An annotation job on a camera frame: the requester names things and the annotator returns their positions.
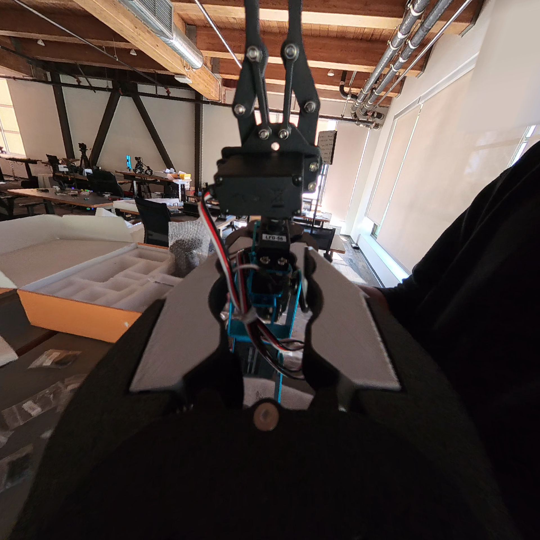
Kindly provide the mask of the white roller blind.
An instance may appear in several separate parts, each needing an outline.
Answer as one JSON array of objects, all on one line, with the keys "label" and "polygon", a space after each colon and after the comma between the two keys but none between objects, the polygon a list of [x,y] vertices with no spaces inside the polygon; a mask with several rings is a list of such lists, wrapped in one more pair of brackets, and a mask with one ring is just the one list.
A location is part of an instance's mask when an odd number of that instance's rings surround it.
[{"label": "white roller blind", "polygon": [[523,152],[534,128],[467,133],[454,102],[435,96],[419,108],[402,153],[386,155],[372,209],[377,241],[407,271],[475,196]]}]

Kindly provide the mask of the clear bag with black parts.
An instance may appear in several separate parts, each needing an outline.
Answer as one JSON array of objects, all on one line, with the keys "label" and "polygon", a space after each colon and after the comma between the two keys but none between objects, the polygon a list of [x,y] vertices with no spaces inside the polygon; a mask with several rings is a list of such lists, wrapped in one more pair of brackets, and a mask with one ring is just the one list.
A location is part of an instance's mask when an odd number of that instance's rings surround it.
[{"label": "clear bag with black parts", "polygon": [[81,353],[79,350],[49,349],[39,355],[28,369],[65,368],[76,361]]}]

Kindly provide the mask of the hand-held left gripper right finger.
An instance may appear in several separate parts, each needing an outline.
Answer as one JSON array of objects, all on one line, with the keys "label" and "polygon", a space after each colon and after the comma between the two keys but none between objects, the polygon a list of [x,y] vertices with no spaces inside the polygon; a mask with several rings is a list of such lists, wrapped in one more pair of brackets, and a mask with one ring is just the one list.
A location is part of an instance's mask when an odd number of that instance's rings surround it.
[{"label": "hand-held left gripper right finger", "polygon": [[302,368],[317,392],[330,388],[348,410],[358,390],[401,385],[361,289],[313,248],[305,248],[306,326]]}]

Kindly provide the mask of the clear plastic bag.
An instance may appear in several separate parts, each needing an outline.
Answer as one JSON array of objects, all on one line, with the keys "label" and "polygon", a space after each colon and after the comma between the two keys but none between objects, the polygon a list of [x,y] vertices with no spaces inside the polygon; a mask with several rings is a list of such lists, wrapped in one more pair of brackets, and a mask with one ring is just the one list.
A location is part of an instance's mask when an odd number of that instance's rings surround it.
[{"label": "clear plastic bag", "polygon": [[2,410],[2,425],[14,430],[51,409],[55,409],[58,413],[62,412],[83,381],[82,376],[68,377]]}]

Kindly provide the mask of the white box with orange side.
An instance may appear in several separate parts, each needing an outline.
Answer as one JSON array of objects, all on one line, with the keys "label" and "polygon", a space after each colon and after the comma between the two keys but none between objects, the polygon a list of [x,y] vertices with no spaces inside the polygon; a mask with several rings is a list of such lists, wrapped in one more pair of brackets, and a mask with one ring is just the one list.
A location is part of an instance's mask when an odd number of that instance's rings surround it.
[{"label": "white box with orange side", "polygon": [[116,342],[181,279],[168,248],[119,217],[37,215],[1,222],[1,293],[38,327]]}]

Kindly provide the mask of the silver ventilation duct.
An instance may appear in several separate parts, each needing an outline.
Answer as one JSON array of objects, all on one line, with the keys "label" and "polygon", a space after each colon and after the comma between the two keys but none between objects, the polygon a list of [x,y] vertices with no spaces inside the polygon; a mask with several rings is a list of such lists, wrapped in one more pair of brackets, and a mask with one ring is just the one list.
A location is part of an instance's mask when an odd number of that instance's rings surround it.
[{"label": "silver ventilation duct", "polygon": [[176,51],[190,67],[197,70],[203,66],[202,53],[173,22],[173,5],[170,1],[119,2]]}]

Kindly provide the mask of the dark grey desk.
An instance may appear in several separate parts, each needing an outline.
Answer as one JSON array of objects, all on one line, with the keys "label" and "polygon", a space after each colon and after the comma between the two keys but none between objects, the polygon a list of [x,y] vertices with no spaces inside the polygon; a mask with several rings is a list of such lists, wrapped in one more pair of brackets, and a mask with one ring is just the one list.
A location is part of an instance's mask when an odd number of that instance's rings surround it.
[{"label": "dark grey desk", "polygon": [[[63,383],[69,377],[89,373],[112,347],[111,343],[105,341],[32,326],[16,291],[1,294],[1,336],[19,355],[16,361],[1,367],[1,410],[26,401],[57,382]],[[75,350],[80,354],[64,368],[28,368],[49,349]],[[48,442],[49,431],[55,428],[61,415],[62,411],[58,411],[57,405],[54,405],[15,428],[1,448],[1,458],[32,444],[32,456],[40,460],[39,455]]]}]

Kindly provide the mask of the long wooden table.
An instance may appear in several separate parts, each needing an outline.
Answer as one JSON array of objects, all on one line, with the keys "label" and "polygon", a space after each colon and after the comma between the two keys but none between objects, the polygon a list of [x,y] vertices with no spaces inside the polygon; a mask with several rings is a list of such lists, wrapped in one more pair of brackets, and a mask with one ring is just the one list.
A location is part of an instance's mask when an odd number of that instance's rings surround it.
[{"label": "long wooden table", "polygon": [[8,193],[14,195],[20,195],[21,197],[37,198],[42,201],[50,201],[54,203],[69,204],[73,206],[81,206],[84,208],[113,208],[113,202],[116,199],[108,199],[93,192],[77,190],[69,190],[66,193],[60,193],[47,190],[46,192],[40,191],[35,188],[20,188],[10,189]]}]

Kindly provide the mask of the bubble wrap bag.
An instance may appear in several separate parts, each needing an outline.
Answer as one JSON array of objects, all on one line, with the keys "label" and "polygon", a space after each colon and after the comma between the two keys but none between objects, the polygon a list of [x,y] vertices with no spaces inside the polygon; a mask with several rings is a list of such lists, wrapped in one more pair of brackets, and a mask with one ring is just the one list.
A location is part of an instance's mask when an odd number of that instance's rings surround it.
[{"label": "bubble wrap bag", "polygon": [[211,237],[201,219],[171,221],[168,225],[169,251],[174,258],[174,273],[184,278],[208,257]]}]

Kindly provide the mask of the blue toy robot arm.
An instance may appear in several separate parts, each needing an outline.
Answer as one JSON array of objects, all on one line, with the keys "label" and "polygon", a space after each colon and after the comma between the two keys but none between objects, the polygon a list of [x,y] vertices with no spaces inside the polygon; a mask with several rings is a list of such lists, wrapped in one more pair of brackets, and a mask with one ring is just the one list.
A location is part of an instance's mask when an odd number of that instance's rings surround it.
[{"label": "blue toy robot arm", "polygon": [[288,1],[288,32],[281,45],[285,68],[282,118],[269,118],[265,72],[268,50],[260,33],[258,1],[245,1],[245,53],[232,103],[241,145],[225,147],[214,184],[206,189],[199,213],[212,230],[207,204],[216,200],[234,216],[256,217],[248,246],[230,254],[212,238],[229,296],[228,334],[250,342],[275,371],[274,399],[280,402],[282,379],[302,379],[301,368],[286,368],[285,353],[303,343],[291,338],[302,292],[302,273],[291,244],[301,237],[293,217],[302,197],[317,185],[322,166],[315,145],[318,98],[302,40],[301,1]]}]

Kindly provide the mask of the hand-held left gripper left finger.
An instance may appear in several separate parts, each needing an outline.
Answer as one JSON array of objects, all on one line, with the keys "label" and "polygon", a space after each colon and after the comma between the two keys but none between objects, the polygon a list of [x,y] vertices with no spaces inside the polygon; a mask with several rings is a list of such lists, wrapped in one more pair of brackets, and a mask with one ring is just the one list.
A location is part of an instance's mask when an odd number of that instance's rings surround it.
[{"label": "hand-held left gripper left finger", "polygon": [[202,390],[217,392],[225,407],[241,409],[240,360],[230,352],[220,312],[225,279],[211,255],[172,289],[153,327],[130,391],[173,391],[192,404]]}]

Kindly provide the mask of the white notice board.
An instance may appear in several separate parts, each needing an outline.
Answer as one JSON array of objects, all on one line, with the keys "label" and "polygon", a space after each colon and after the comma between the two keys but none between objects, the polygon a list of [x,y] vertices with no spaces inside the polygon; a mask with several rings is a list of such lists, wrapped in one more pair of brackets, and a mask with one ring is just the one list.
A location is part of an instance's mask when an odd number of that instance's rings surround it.
[{"label": "white notice board", "polygon": [[320,149],[322,162],[325,165],[332,165],[336,144],[336,130],[320,131],[317,146]]}]

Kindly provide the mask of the bundle of ceiling pipes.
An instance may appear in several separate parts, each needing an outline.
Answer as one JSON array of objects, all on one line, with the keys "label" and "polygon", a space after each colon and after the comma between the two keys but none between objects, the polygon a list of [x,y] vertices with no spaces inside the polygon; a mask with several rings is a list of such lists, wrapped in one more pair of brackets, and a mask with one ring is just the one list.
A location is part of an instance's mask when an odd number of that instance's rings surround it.
[{"label": "bundle of ceiling pipes", "polygon": [[413,53],[419,49],[426,37],[434,30],[452,1],[436,1],[430,11],[426,13],[428,3],[428,1],[408,1],[400,25],[388,41],[387,48],[374,71],[358,93],[353,91],[356,71],[350,77],[348,89],[345,88],[348,72],[342,71],[339,91],[346,104],[351,103],[350,116],[356,125],[373,130],[381,127],[380,120],[384,118],[384,115],[377,112],[376,108],[404,80],[406,74],[417,62],[431,51],[431,48],[450,27],[451,23],[455,22],[474,2],[464,1],[449,20],[442,23],[435,36],[422,48],[415,59],[410,60]]}]

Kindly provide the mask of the person's right forearm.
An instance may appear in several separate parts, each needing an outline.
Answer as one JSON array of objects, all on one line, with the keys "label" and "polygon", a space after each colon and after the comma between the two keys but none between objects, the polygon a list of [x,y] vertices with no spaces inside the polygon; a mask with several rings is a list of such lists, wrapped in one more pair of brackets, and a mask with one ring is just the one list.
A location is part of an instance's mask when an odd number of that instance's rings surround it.
[{"label": "person's right forearm", "polygon": [[440,360],[538,355],[539,143],[476,196],[407,279],[380,291]]}]

